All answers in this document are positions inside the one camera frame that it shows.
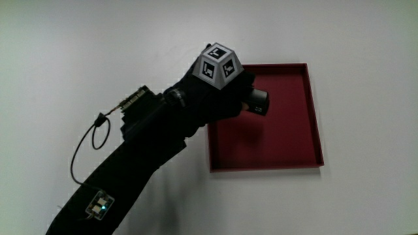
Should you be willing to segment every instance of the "red tray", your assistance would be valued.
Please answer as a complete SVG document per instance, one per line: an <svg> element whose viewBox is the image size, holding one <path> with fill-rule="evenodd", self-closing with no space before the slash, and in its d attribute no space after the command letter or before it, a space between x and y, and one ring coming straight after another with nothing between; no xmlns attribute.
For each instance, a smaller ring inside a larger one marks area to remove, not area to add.
<svg viewBox="0 0 418 235"><path fill-rule="evenodd" d="M241 112L208 125L210 171L324 165L306 64L244 65L267 91L267 115Z"/></svg>

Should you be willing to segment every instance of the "sensor module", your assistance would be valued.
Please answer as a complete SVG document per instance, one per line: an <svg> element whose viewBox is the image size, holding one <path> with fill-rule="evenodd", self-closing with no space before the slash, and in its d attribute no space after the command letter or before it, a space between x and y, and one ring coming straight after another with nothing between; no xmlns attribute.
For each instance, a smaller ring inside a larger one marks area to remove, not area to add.
<svg viewBox="0 0 418 235"><path fill-rule="evenodd" d="M86 213L98 220L102 220L114 201L114 198L99 191L87 207Z"/></svg>

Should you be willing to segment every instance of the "white background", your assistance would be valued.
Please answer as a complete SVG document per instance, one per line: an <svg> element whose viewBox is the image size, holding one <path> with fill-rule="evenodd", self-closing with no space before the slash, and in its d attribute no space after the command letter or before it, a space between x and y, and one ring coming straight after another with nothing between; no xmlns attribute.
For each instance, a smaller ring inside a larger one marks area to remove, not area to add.
<svg viewBox="0 0 418 235"><path fill-rule="evenodd" d="M325 166L211 174L202 128L115 234L418 233L418 1L3 0L0 234L44 234L97 114L168 88L208 42L243 64L308 64ZM80 180L121 143L110 118Z"/></svg>

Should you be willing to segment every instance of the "connector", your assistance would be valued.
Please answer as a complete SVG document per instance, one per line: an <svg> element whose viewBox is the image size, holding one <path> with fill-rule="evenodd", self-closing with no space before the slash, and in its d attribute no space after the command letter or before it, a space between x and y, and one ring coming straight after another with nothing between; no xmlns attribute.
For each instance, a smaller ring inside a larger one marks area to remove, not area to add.
<svg viewBox="0 0 418 235"><path fill-rule="evenodd" d="M141 96L143 96L147 91L149 91L148 87L142 86L138 89L138 91L136 91L135 93L133 93L132 95L124 99L122 102L120 102L119 107L121 108L121 111L124 112L126 109L128 109L135 101L141 98Z"/></svg>

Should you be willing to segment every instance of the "black cable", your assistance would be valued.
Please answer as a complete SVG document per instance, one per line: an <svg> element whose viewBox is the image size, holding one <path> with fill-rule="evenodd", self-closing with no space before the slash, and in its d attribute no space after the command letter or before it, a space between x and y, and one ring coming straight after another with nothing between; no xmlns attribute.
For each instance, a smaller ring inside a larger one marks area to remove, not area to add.
<svg viewBox="0 0 418 235"><path fill-rule="evenodd" d="M109 114L111 114L115 109L117 109L118 107L116 107L116 108L114 108L113 110L111 110L109 113L107 113L107 114L102 114L102 113L100 113L99 114L99 117L97 117L97 119L95 120L95 122L94 122L94 124L87 130L87 132L84 134L84 136L83 136L83 138L80 140L80 142L78 143L78 146L77 146L77 148L76 148L76 150L75 150L75 152L74 152L74 155L72 156L72 160L71 160L71 166L70 166L70 173L71 173L71 177L72 177L72 180L74 180L74 182L76 182L77 184L79 184L79 185L84 185L84 186L86 186L86 187L89 187L89 188L91 188L91 189L95 189L95 190L98 190L98 191L102 191L105 195L106 195L106 192L103 190L103 189L101 189L101 188L99 188L99 187L96 187L96 186L92 186L92 185L89 185L89 184L87 184L87 183L83 183L83 182L80 182L80 181L78 181L75 177L74 177L74 172L72 171L72 167L73 167L73 165L74 165L74 160L75 160L75 158L76 158L76 155L77 155L77 152L78 152L78 149L80 149L80 146L81 146L81 144L82 144L82 142L83 142L83 140L86 138L86 136L88 135L88 133L91 131L91 129L92 128L94 128L94 130L93 130L93 134L92 134L92 137L91 137L91 142L92 142L92 145L93 145L93 148L94 149L96 149L96 150L98 150L98 149L101 149L103 146L104 146L104 144L106 143L106 141L107 141L107 138L109 137L109 134L110 134L110 120L107 118L107 116L109 115ZM103 143L98 147L98 148L96 148L96 146L95 146L95 144L94 144L94 135L95 135L95 131L96 131L96 128L97 127L100 127L105 121L107 121L108 122L108 129L107 129L107 134L106 134L106 138L103 140Z"/></svg>

